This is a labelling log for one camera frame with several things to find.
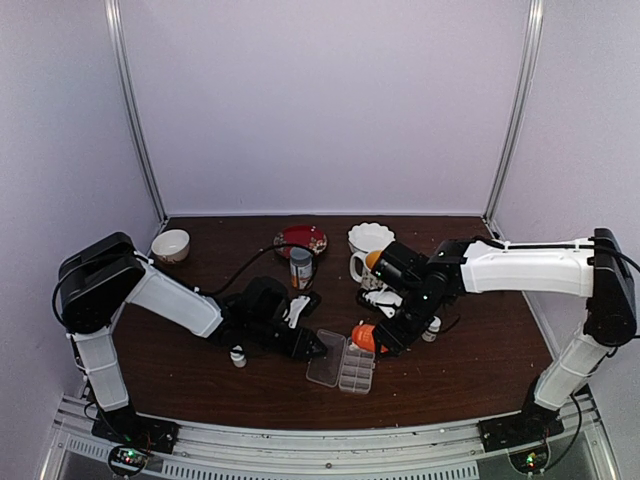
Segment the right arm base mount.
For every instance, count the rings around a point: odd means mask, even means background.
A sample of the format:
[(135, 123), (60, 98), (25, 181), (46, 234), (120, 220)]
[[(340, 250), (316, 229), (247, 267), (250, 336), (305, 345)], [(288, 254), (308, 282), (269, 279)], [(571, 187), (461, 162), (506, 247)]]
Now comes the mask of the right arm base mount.
[(558, 417), (549, 420), (527, 417), (523, 413), (482, 420), (478, 423), (478, 429), (486, 452), (541, 442), (565, 431)]

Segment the clear plastic pill organizer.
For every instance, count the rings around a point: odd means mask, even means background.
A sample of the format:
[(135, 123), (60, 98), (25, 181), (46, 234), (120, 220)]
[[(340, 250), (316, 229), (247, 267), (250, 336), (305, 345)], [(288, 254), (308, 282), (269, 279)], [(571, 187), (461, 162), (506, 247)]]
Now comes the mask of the clear plastic pill organizer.
[(327, 346), (328, 352), (324, 357), (309, 361), (306, 379), (346, 393), (368, 394), (373, 383), (375, 354), (364, 350), (349, 351), (351, 338), (329, 330), (320, 329), (317, 336)]

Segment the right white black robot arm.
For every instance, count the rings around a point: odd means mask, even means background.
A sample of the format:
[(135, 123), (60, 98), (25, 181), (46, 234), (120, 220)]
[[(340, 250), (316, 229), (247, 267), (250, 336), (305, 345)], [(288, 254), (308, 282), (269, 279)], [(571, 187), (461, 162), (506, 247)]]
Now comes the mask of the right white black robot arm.
[(482, 236), (447, 240), (431, 255), (393, 242), (375, 261), (373, 274), (400, 295), (401, 303), (391, 318), (374, 327), (374, 350), (400, 355), (426, 332), (442, 305), (464, 295), (524, 292), (584, 300), (584, 319), (559, 356), (531, 383), (513, 419), (513, 433), (530, 442), (550, 426), (606, 356), (636, 338), (632, 273), (638, 267), (607, 228), (597, 228), (586, 238), (551, 243)]

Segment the orange pill bottle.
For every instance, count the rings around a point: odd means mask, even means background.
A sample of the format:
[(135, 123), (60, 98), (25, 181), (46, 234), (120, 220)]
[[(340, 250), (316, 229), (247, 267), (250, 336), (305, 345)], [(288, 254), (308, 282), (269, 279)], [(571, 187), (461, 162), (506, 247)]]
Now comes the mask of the orange pill bottle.
[(385, 346), (376, 346), (376, 342), (373, 336), (374, 329), (375, 326), (373, 324), (362, 323), (356, 325), (351, 331), (352, 343), (361, 350), (378, 354), (385, 354), (388, 352), (388, 349)]

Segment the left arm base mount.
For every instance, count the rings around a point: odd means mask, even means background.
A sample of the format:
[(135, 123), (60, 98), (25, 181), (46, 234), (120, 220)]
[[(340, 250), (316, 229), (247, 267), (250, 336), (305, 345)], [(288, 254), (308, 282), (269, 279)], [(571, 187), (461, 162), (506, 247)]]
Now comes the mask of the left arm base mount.
[(98, 419), (93, 436), (137, 449), (171, 454), (177, 441), (179, 426), (167, 420), (134, 417), (124, 421)]

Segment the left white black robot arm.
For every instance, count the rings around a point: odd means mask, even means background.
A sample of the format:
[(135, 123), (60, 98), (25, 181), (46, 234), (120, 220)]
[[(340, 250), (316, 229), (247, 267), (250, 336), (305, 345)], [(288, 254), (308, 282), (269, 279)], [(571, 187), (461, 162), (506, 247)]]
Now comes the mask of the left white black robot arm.
[(327, 352), (316, 333), (292, 322), (294, 301), (278, 280), (255, 277), (227, 297), (204, 292), (170, 276), (139, 253), (127, 234), (115, 232), (62, 262), (52, 310), (79, 356), (99, 419), (123, 444), (137, 442), (144, 433), (112, 340), (112, 319), (124, 304), (232, 352), (245, 342), (300, 361)]

